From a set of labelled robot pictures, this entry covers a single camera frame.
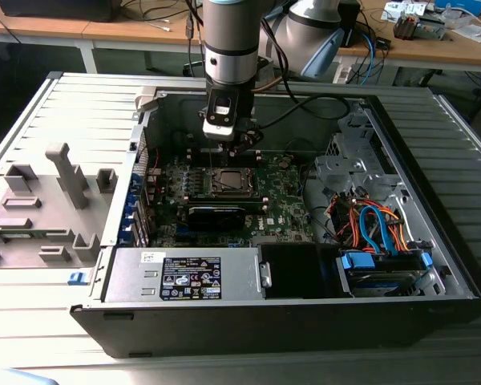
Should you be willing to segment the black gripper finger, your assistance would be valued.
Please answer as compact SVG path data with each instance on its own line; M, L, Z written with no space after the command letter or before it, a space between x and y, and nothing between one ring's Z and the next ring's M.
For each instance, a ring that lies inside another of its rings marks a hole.
M233 129L233 140L228 144L228 153L242 153L245 151L246 124L238 123Z
M249 149L253 148L256 144L261 142L264 139L264 134L261 130L261 127L254 123L253 121L245 121L242 124L246 124L247 132L246 132L246 143L245 143L245 152ZM230 157L239 156L241 153L228 153Z

